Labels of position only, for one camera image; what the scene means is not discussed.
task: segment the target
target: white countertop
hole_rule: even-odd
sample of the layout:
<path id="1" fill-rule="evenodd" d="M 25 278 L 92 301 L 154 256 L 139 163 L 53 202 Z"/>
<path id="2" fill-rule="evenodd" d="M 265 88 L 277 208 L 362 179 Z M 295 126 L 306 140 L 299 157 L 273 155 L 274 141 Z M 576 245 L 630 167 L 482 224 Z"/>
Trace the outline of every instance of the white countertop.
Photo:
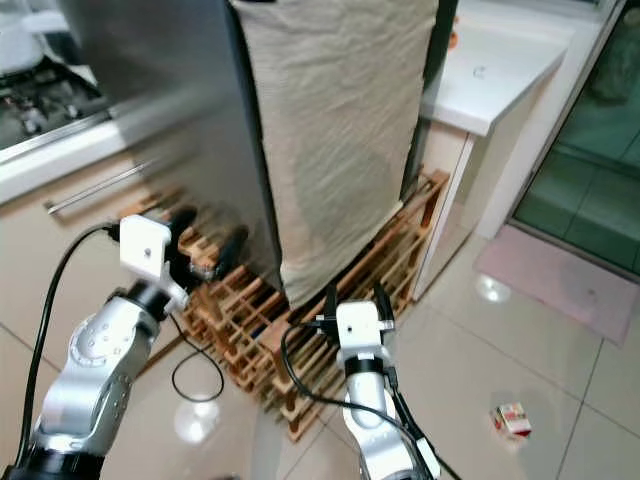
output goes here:
<path id="1" fill-rule="evenodd" d="M 566 45 L 489 28 L 464 11 L 459 17 L 454 25 L 458 43 L 447 54 L 437 93 L 425 92 L 421 115 L 486 136 L 519 98 L 560 65 Z"/>
<path id="2" fill-rule="evenodd" d="M 0 204 L 126 148 L 113 121 L 103 122 L 0 165 Z"/>

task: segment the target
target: glass door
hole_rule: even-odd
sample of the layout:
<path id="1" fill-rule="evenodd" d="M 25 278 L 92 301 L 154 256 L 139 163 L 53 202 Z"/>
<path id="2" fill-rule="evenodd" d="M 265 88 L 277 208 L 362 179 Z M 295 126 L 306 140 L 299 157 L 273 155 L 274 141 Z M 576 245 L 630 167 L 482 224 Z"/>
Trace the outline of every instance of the glass door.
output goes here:
<path id="1" fill-rule="evenodd" d="M 510 223 L 640 278 L 640 0 L 627 2 Z"/>

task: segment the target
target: floor mat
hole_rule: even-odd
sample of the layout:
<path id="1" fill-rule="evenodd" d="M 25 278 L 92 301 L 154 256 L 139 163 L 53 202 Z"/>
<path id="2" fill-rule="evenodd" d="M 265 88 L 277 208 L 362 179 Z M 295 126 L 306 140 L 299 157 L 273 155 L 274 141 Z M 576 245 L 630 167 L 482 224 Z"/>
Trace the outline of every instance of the floor mat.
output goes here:
<path id="1" fill-rule="evenodd" d="M 510 226 L 489 242 L 475 268 L 624 343 L 637 284 Z"/>

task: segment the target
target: small box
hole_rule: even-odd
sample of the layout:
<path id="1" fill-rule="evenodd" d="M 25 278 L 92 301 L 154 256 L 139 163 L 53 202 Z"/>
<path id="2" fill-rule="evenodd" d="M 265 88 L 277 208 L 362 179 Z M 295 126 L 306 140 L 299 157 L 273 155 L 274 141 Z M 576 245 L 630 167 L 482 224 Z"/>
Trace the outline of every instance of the small box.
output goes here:
<path id="1" fill-rule="evenodd" d="M 496 430 L 509 440 L 520 441 L 531 434 L 531 423 L 520 403 L 500 405 L 491 412 Z"/>

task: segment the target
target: gas stove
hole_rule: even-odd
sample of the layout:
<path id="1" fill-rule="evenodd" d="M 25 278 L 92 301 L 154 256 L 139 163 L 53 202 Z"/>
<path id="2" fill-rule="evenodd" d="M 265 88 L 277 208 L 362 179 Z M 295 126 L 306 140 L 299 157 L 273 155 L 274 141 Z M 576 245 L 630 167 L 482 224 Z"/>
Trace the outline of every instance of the gas stove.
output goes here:
<path id="1" fill-rule="evenodd" d="M 109 118 L 98 89 L 66 66 L 0 77 L 0 164 Z"/>

